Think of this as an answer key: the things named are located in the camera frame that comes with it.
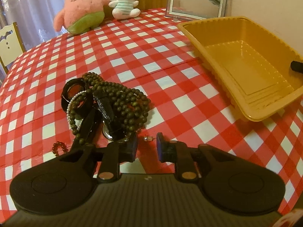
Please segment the yellow plastic tray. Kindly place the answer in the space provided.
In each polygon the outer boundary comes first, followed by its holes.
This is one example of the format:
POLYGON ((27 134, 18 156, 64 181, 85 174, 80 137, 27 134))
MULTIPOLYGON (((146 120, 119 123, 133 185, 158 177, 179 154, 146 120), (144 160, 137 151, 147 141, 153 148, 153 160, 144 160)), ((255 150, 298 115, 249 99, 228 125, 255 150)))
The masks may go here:
POLYGON ((232 104, 259 122, 302 97, 302 62, 294 49, 246 17, 220 17, 178 24, 232 104))

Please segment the black strap wristwatch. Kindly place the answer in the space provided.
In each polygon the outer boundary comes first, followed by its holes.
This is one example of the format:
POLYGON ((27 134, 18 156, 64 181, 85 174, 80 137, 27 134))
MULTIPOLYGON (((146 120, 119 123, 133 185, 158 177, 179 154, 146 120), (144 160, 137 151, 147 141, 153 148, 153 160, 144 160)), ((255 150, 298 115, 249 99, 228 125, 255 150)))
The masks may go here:
POLYGON ((119 123, 109 98, 103 89, 77 93, 69 102, 66 111, 74 139, 71 149, 78 149, 98 140, 102 128, 107 129, 107 139, 121 140, 125 131, 119 123))

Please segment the small silver earring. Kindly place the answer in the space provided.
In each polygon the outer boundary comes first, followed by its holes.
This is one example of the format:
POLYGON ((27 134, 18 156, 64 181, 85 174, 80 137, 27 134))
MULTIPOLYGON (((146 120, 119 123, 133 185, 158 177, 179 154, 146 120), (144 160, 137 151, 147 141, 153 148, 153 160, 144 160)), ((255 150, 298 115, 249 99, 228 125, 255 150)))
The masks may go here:
POLYGON ((150 141, 153 141, 153 140, 155 140, 156 138, 155 137, 152 137, 152 136, 144 136, 143 137, 143 140, 145 141, 145 142, 150 142, 150 141))

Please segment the red white checkered tablecloth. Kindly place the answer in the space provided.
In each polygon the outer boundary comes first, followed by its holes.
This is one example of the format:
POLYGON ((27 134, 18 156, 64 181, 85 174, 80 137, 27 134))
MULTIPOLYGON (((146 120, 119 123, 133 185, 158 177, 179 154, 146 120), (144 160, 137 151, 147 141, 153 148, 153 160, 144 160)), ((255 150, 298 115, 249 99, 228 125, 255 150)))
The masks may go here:
POLYGON ((52 159, 55 142, 72 144, 61 92, 87 72, 151 99, 141 137, 161 132, 264 166, 286 184, 279 211, 295 206, 302 193, 302 101, 261 122, 241 119, 177 23, 154 9, 80 36, 60 35, 18 57, 1 87, 1 221, 16 211, 13 177, 52 159))

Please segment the pink starfish plush toy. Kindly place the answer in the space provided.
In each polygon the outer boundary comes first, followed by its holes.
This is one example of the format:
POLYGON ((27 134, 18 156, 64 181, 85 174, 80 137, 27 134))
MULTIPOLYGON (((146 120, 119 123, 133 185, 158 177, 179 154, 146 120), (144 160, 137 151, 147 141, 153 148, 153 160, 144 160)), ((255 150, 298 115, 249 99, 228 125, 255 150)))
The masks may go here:
POLYGON ((104 6, 109 0, 65 0, 63 9, 55 16, 56 32, 65 28, 70 34, 83 34, 98 27, 104 17, 104 6))

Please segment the cream wooden chair back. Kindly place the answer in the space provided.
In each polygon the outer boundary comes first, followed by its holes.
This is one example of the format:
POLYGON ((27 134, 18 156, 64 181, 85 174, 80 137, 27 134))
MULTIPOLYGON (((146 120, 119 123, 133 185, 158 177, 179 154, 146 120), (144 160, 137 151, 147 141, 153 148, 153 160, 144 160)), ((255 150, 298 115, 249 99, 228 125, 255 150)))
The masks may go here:
POLYGON ((1 29, 1 66, 8 73, 7 66, 26 51, 17 22, 1 29))

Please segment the white bunny plush toy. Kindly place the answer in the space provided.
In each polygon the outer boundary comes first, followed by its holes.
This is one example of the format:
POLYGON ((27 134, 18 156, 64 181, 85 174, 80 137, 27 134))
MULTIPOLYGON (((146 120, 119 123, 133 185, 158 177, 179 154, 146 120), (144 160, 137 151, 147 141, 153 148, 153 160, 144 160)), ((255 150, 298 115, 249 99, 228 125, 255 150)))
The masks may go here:
POLYGON ((137 8, 138 0, 109 0, 108 5, 112 8, 112 15, 116 20, 135 18, 141 13, 137 8))

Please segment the sheer lilac curtain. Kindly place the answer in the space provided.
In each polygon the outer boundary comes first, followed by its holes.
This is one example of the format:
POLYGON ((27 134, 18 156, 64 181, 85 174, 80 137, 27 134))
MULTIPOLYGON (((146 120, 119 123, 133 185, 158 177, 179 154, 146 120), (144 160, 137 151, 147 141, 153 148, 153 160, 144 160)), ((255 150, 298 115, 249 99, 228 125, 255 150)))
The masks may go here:
POLYGON ((16 22, 27 50, 67 32, 55 32, 53 20, 64 0, 1 0, 1 15, 7 24, 16 22))

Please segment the glass sand art frame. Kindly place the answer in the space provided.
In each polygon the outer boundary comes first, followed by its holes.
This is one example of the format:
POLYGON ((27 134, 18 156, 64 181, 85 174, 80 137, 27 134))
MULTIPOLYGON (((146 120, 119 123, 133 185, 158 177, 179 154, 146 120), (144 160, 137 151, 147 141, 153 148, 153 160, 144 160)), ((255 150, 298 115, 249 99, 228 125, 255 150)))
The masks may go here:
POLYGON ((176 19, 224 17, 227 0, 167 0, 166 16, 176 19))

